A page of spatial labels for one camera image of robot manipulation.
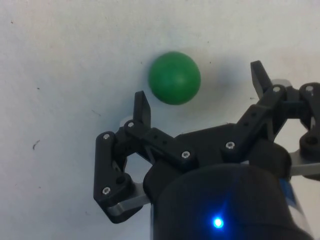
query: white wall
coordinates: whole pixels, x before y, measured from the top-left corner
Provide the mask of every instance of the white wall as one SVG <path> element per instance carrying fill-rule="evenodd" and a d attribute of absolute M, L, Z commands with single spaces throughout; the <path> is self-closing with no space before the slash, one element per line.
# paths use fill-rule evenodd
<path fill-rule="evenodd" d="M 153 126 L 172 135 L 236 122 L 257 101 L 255 60 L 296 88 L 318 82 L 319 13 L 317 0 L 0 0 L 0 238 L 149 239 L 149 207 L 114 225 L 94 202 L 95 137 L 117 130 L 139 90 Z M 181 106 L 147 85 L 170 50 L 202 75 Z M 296 126 L 278 138 L 291 150 Z M 138 178 L 148 166 L 130 168 Z M 293 184 L 319 238 L 320 183 Z"/>

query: silver metal plate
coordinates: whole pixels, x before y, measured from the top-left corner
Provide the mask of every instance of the silver metal plate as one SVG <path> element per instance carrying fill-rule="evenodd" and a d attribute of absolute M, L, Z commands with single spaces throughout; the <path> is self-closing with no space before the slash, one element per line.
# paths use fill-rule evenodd
<path fill-rule="evenodd" d="M 290 153 L 291 176 L 320 174 L 320 162 L 306 159 L 300 154 L 300 150 Z"/>
<path fill-rule="evenodd" d="M 145 194 L 143 184 L 135 183 L 132 197 L 108 207 L 107 212 L 112 216 L 119 216 L 128 210 L 141 207 L 148 203 L 150 203 L 150 200 Z"/>

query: green ball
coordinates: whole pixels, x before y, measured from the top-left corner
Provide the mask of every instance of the green ball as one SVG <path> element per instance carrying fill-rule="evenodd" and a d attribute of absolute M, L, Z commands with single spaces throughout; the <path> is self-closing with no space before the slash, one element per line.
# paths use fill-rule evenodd
<path fill-rule="evenodd" d="M 158 57 L 149 72 L 149 86 L 162 102 L 180 105 L 198 92 L 201 75 L 196 63 L 181 52 L 168 52 Z"/>

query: black cylindrical housing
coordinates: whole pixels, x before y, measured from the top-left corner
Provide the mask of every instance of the black cylindrical housing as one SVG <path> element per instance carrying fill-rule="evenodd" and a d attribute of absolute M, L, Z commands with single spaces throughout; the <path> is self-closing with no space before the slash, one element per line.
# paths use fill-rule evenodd
<path fill-rule="evenodd" d="M 216 228 L 214 219 L 223 220 Z M 279 180 L 243 164 L 191 171 L 153 205 L 154 240 L 312 240 L 294 222 Z"/>

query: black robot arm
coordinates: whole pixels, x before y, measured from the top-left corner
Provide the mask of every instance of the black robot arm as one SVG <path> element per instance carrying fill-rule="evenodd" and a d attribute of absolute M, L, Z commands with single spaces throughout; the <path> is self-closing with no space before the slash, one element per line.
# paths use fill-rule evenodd
<path fill-rule="evenodd" d="M 260 61 L 251 63 L 251 73 L 259 101 L 237 123 L 177 137 L 151 128 L 146 96 L 143 91 L 135 94 L 133 119 L 116 133 L 96 138 L 93 196 L 113 223 L 126 221 L 144 204 L 155 204 L 182 176 L 214 166 L 248 163 L 277 179 L 319 179 L 320 84 L 308 83 L 299 90 L 273 85 Z M 293 153 L 274 143 L 287 119 L 300 119 L 308 130 Z M 143 183 L 134 183 L 125 173 L 133 153 L 152 164 Z"/>

